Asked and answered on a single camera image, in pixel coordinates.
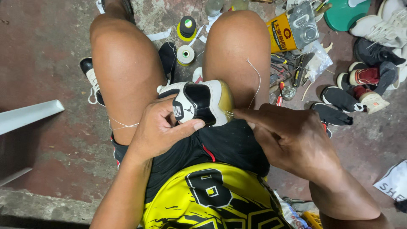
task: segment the yellow plastic crate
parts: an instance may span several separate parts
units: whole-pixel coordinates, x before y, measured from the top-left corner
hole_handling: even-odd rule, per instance
[[[319,215],[306,211],[302,217],[312,229],[322,229],[322,223]]]

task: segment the yellow basketball jersey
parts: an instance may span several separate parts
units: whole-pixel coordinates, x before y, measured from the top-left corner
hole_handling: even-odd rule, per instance
[[[146,204],[145,229],[291,228],[256,174],[223,163],[203,163],[172,176]]]

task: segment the dirty floor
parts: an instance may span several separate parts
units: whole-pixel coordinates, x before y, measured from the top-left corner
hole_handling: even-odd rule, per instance
[[[207,24],[205,2],[198,0],[132,0],[136,23],[146,34],[172,28],[168,40],[179,47],[176,24],[184,15],[192,15],[198,27]],[[380,1],[372,1],[374,14]],[[264,21],[272,19],[276,4],[250,2],[249,9]],[[109,142],[104,107],[91,105],[87,98],[91,85],[79,68],[79,60],[91,55],[89,26],[99,14],[94,0],[1,0],[0,2],[0,110],[12,110],[59,99],[65,111],[26,130],[0,137],[10,142],[0,156],[12,159],[5,167],[15,171],[31,166],[32,171],[0,188],[0,215],[33,217],[76,223],[90,223],[93,213],[117,171]],[[352,55],[355,37],[332,31],[322,19],[324,46],[333,42],[328,70],[309,88],[304,101],[297,96],[284,105],[307,109],[319,101],[325,85],[333,85],[336,76],[355,61]],[[155,41],[159,48],[166,40]],[[196,53],[204,50],[197,40]],[[201,65],[202,56],[189,67],[177,66],[182,81],[190,79]],[[398,229],[407,229],[407,215],[396,212],[392,199],[372,184],[388,168],[406,157],[405,98],[407,83],[387,91],[390,105],[377,113],[350,114],[354,125],[330,127],[332,142],[348,169],[376,199],[383,213]],[[18,148],[23,153],[16,153]],[[310,199],[308,182],[277,168],[268,175],[270,186],[280,196]]]

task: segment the white thread spool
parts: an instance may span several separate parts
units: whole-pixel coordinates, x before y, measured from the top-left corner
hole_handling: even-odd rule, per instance
[[[188,66],[195,58],[194,50],[188,46],[183,45],[177,50],[177,61],[183,66]]]

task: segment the jumpman logo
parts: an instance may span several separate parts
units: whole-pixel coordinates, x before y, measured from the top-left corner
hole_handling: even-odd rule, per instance
[[[189,111],[189,112],[191,112],[191,114],[193,114],[191,111],[191,108],[192,108],[192,106],[190,106],[189,109],[184,109],[184,110]]]

